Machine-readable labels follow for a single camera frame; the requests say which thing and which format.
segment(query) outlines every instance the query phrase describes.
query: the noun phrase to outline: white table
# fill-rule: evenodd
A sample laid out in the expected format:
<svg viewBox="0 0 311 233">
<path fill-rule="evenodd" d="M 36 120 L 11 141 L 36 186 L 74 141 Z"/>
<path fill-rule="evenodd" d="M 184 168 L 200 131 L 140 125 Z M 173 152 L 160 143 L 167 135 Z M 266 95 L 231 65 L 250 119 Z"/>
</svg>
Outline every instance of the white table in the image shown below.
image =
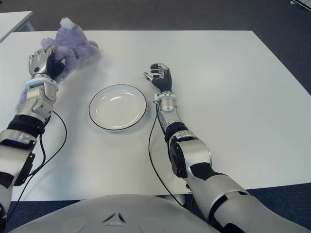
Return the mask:
<svg viewBox="0 0 311 233">
<path fill-rule="evenodd" d="M 178 112 L 209 146 L 213 167 L 244 188 L 311 181 L 311 97 L 251 31 L 87 31 L 103 57 L 60 84 L 55 111 L 69 130 L 61 152 L 30 182 L 22 200 L 74 200 L 107 194 L 167 194 L 148 158 L 148 135 L 157 89 L 143 78 L 149 65 L 171 68 Z M 0 44 L 0 129 L 29 79 L 28 55 L 55 32 L 12 33 Z M 88 105 L 104 87 L 129 84 L 147 99 L 134 127 L 119 133 L 97 127 Z M 43 136 L 48 157 L 64 130 L 54 116 Z M 35 148 L 35 166 L 41 162 Z M 158 124 L 152 156 L 159 174 L 176 194 L 185 182 L 171 171 Z M 15 187 L 16 200 L 23 187 Z"/>
<path fill-rule="evenodd" d="M 32 11 L 0 13 L 0 43 L 12 32 L 19 32 L 22 29 L 34 31 L 29 22 Z"/>
</svg>

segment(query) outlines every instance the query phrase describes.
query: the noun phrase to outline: gray carpet floor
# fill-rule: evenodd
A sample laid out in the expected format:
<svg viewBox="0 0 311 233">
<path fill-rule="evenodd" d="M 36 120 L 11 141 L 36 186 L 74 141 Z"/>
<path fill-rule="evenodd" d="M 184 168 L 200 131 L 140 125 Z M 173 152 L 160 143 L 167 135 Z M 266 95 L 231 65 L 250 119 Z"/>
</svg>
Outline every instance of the gray carpet floor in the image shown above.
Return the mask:
<svg viewBox="0 0 311 233">
<path fill-rule="evenodd" d="M 289 0 L 2 0 L 28 11 L 37 31 L 62 17 L 84 30 L 252 30 L 311 94 L 311 12 Z M 311 230 L 311 184 L 250 190 L 276 213 Z M 190 207 L 190 196 L 186 206 Z M 8 230 L 74 201 L 22 202 Z M 194 212 L 200 215 L 195 207 Z"/>
</svg>

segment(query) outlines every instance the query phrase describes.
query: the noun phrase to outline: robot forearm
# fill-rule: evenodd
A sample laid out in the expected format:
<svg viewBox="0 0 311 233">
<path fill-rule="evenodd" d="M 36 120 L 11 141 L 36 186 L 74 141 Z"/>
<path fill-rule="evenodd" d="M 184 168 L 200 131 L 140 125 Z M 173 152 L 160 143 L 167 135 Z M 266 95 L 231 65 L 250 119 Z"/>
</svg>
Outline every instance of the robot forearm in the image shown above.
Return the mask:
<svg viewBox="0 0 311 233">
<path fill-rule="evenodd" d="M 0 232 L 5 227 L 13 186 L 26 181 L 35 158 L 32 151 L 36 138 L 44 133 L 53 111 L 58 84 L 51 78 L 62 72 L 65 61 L 55 64 L 52 59 L 52 48 L 30 56 L 29 72 L 33 78 L 26 83 L 26 100 L 7 129 L 0 133 Z"/>
<path fill-rule="evenodd" d="M 310 231 L 292 223 L 266 208 L 259 200 L 239 186 L 227 175 L 211 168 L 211 157 L 204 142 L 197 138 L 180 120 L 176 112 L 176 97 L 171 86 L 163 87 L 161 79 L 170 79 L 169 69 L 162 64 L 151 66 L 153 76 L 144 73 L 146 79 L 161 90 L 155 96 L 159 103 L 158 118 L 169 145 L 172 169 L 183 178 L 205 219 L 216 223 L 220 232 L 239 233 L 309 233 Z"/>
</svg>

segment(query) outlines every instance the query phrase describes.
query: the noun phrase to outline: black cable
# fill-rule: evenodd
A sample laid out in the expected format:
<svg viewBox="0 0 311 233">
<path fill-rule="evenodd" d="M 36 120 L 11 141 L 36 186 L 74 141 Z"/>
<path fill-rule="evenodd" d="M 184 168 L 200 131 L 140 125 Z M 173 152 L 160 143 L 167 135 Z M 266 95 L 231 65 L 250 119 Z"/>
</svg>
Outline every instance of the black cable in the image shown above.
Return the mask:
<svg viewBox="0 0 311 233">
<path fill-rule="evenodd" d="M 67 140 L 67 133 L 68 133 L 68 132 L 67 132 L 66 124 L 64 123 L 63 119 L 60 117 L 59 114 L 57 114 L 55 111 L 53 111 L 53 113 L 55 113 L 55 114 L 59 117 L 59 119 L 62 121 L 62 123 L 63 123 L 63 125 L 64 125 L 64 128 L 65 128 L 65 139 L 64 139 L 64 142 L 63 142 L 63 144 L 61 145 L 61 147 L 57 150 L 57 152 L 55 152 L 54 155 L 53 155 L 47 162 L 45 162 L 42 166 L 39 166 L 34 172 L 32 172 L 33 174 L 31 175 L 30 179 L 29 179 L 29 180 L 27 181 L 27 183 L 25 184 L 25 187 L 23 188 L 23 191 L 21 192 L 21 194 L 20 194 L 20 196 L 19 196 L 19 198 L 18 198 L 18 200 L 17 200 L 17 202 L 16 202 L 16 205 L 14 206 L 14 208 L 13 208 L 13 210 L 12 210 L 10 216 L 8 217 L 8 220 L 7 220 L 7 221 L 9 221 L 10 218 L 12 217 L 12 215 L 13 215 L 13 213 L 14 213 L 14 211 L 15 211 L 15 209 L 16 209 L 16 207 L 17 207 L 17 205 L 18 205 L 18 203 L 19 203 L 19 201 L 20 201 L 20 199 L 21 199 L 21 197 L 22 197 L 22 195 L 23 195 L 23 193 L 25 192 L 27 185 L 28 185 L 29 182 L 31 181 L 31 179 L 35 176 L 35 174 L 36 174 L 38 171 L 40 171 L 40 170 L 45 166 L 45 164 L 47 164 L 52 158 L 54 158 L 55 155 L 58 154 L 58 152 L 63 148 L 64 144 L 66 143 L 66 140 Z M 45 155 L 45 151 L 44 151 L 44 147 L 43 147 L 43 143 L 42 143 L 42 137 L 40 137 L 40 139 L 41 139 L 41 140 L 40 140 L 40 145 L 41 145 L 42 153 Z"/>
<path fill-rule="evenodd" d="M 28 175 L 28 177 L 30 177 L 30 176 L 32 176 L 32 175 L 35 175 L 35 174 L 43 167 L 43 165 L 44 165 L 44 163 L 45 163 L 45 160 L 46 160 L 46 157 L 47 157 L 46 154 L 45 154 L 45 150 L 44 150 L 44 146 L 43 146 L 43 142 L 42 142 L 42 134 L 40 134 L 40 136 L 39 136 L 39 141 L 40 141 L 40 147 L 41 147 L 42 154 L 43 154 L 43 160 L 42 160 L 40 166 L 38 166 L 34 171 L 32 171 L 32 172 Z"/>
<path fill-rule="evenodd" d="M 156 109 L 156 116 L 155 116 L 155 120 L 154 120 L 154 123 L 153 123 L 152 128 L 151 128 L 150 134 L 149 134 L 149 141 L 148 141 L 149 159 L 150 159 L 151 165 L 152 165 L 152 167 L 153 167 L 153 169 L 154 169 L 154 171 L 155 171 L 157 177 L 159 178 L 159 180 L 160 180 L 161 183 L 163 184 L 164 188 L 169 192 L 169 194 L 171 195 L 171 197 L 172 197 L 180 206 L 183 206 L 183 205 L 176 199 L 176 197 L 174 197 L 174 195 L 170 192 L 170 190 L 167 188 L 167 186 L 165 185 L 165 183 L 162 181 L 160 175 L 158 174 L 158 172 L 157 172 L 157 170 L 156 170 L 156 167 L 155 167 L 155 165 L 154 165 L 154 163 L 153 163 L 153 161 L 152 161 L 151 154 L 150 154 L 150 139 L 151 139 L 151 134 L 152 134 L 152 132 L 153 132 L 153 130 L 154 130 L 154 127 L 155 127 L 155 124 L 156 124 L 156 119 L 158 118 L 158 111 L 159 111 L 159 108 L 160 108 L 160 107 L 157 108 L 157 105 L 156 105 L 156 107 L 155 107 L 155 109 Z"/>
<path fill-rule="evenodd" d="M 44 126 L 43 126 L 44 128 L 45 128 L 45 126 L 49 123 L 50 119 L 51 119 L 51 116 L 49 116 L 49 118 L 48 118 L 48 119 L 46 120 L 46 122 L 44 123 Z M 40 147 L 41 147 L 42 154 L 43 154 L 43 159 L 42 159 L 42 162 L 41 162 L 40 166 L 38 166 L 35 170 L 33 170 L 33 171 L 28 175 L 28 177 L 34 175 L 35 173 L 37 173 L 37 172 L 43 167 L 43 165 L 44 165 L 44 163 L 45 163 L 45 160 L 46 160 L 46 154 L 45 154 L 45 150 L 44 150 L 43 142 L 42 142 L 42 134 L 39 135 L 39 142 L 40 142 Z"/>
</svg>

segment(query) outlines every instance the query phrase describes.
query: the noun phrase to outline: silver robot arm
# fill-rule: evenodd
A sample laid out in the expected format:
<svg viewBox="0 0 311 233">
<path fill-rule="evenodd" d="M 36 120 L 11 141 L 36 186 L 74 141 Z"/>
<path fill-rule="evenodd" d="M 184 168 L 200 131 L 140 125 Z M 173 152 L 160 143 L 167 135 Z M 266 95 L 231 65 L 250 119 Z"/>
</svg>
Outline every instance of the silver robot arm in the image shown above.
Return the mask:
<svg viewBox="0 0 311 233">
<path fill-rule="evenodd" d="M 310 233 L 270 211 L 230 177 L 211 168 L 206 144 L 177 114 L 170 69 L 161 63 L 150 68 L 155 75 L 144 76 L 161 91 L 155 103 L 159 104 L 158 119 L 169 146 L 172 170 L 187 182 L 207 222 L 220 232 Z"/>
<path fill-rule="evenodd" d="M 36 138 L 44 133 L 56 102 L 58 84 L 52 78 L 64 70 L 66 61 L 55 63 L 53 49 L 40 49 L 29 57 L 32 79 L 26 83 L 26 100 L 0 133 L 0 232 L 6 226 L 13 186 L 26 181 L 35 158 Z"/>
</svg>

